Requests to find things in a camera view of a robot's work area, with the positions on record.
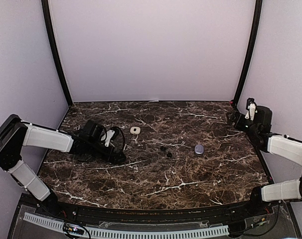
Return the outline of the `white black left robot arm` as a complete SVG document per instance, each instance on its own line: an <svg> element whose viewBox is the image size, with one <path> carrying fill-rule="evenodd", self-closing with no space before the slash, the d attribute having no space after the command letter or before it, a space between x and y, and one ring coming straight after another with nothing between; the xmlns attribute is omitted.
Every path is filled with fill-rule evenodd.
<svg viewBox="0 0 302 239"><path fill-rule="evenodd" d="M42 158L40 153L54 150L121 164L126 160L125 145L124 133L117 126L107 129L89 120L79 130L69 133L10 115L0 126L0 169L41 202L43 210L51 217L58 217L62 207L53 190L29 165L32 156L39 162Z"/></svg>

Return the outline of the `purple earbud charging case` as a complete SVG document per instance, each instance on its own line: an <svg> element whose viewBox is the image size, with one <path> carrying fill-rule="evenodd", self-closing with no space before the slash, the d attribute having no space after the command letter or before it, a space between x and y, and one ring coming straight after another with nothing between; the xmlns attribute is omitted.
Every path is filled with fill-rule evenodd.
<svg viewBox="0 0 302 239"><path fill-rule="evenodd" d="M204 146L201 144L198 144L194 147L194 154L196 156L202 156L204 154Z"/></svg>

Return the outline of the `white earbud charging case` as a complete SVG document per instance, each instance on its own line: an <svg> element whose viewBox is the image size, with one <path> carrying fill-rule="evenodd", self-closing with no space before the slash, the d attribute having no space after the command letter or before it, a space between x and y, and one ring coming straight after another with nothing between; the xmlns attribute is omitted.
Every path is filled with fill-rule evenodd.
<svg viewBox="0 0 302 239"><path fill-rule="evenodd" d="M130 128L130 133L134 135L138 135L141 133L141 128L137 126L133 126Z"/></svg>

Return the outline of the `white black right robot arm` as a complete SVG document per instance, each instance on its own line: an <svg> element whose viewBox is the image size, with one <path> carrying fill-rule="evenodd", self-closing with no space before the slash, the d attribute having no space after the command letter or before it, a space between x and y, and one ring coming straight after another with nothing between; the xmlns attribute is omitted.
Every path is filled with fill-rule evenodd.
<svg viewBox="0 0 302 239"><path fill-rule="evenodd" d="M247 113L238 111L227 113L227 123L246 134L251 144L258 150L277 155L302 167L302 141L287 135L272 133L273 112L264 106L251 103ZM246 204L246 212L256 216L265 208L265 202L302 201L302 175L295 180L255 187L250 201Z"/></svg>

